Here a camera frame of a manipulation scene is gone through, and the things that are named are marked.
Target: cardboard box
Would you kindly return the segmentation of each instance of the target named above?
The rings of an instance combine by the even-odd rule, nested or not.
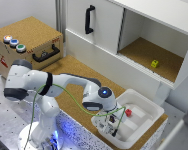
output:
[[[9,44],[4,44],[6,35],[25,45],[26,52],[18,53]],[[33,69],[41,70],[62,57],[63,35],[34,17],[0,28],[0,74],[4,78],[16,59],[26,59]]]

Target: cable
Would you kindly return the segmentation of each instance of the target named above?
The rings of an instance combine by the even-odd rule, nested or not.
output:
[[[113,112],[107,113],[107,114],[105,114],[105,115],[96,115],[96,114],[92,114],[92,113],[86,111],[86,110],[77,102],[77,100],[73,97],[73,95],[70,94],[70,92],[69,92],[68,90],[66,90],[64,87],[62,87],[62,86],[60,86],[60,85],[57,85],[57,84],[53,84],[53,85],[54,85],[54,86],[57,86],[57,87],[59,87],[59,88],[61,88],[61,89],[63,89],[63,90],[75,101],[75,103],[80,107],[81,110],[83,110],[85,113],[87,113],[87,114],[89,114],[89,115],[91,115],[91,116],[96,116],[96,117],[108,116],[108,115],[111,115],[111,114],[113,114],[113,113],[115,113],[115,112],[121,110],[121,109],[124,109],[124,110],[123,110],[123,114],[122,114],[122,116],[121,116],[121,118],[120,118],[120,120],[119,120],[119,123],[118,123],[118,125],[117,125],[117,128],[116,128],[116,130],[115,130],[115,132],[114,132],[114,135],[116,134],[116,132],[118,131],[118,128],[119,128],[119,126],[120,126],[120,122],[122,121],[122,117],[123,117],[123,115],[124,115],[124,113],[125,113],[125,110],[126,110],[126,107],[125,107],[125,106],[123,106],[123,107],[121,107],[121,108],[119,108],[119,109],[117,109],[117,110],[115,110],[115,111],[113,111]],[[30,132],[31,132],[31,127],[32,127],[33,118],[34,118],[34,106],[35,106],[36,96],[37,96],[37,94],[40,92],[40,90],[41,90],[44,86],[45,86],[45,84],[42,85],[42,86],[37,90],[37,92],[36,92],[36,94],[35,94],[35,96],[34,96],[32,119],[31,119],[31,124],[30,124],[30,128],[29,128],[28,138],[27,138],[27,142],[26,142],[26,144],[25,144],[24,150],[25,150],[25,148],[26,148],[26,146],[27,146],[27,143],[28,143],[28,141],[29,141],[29,135],[30,135]]]

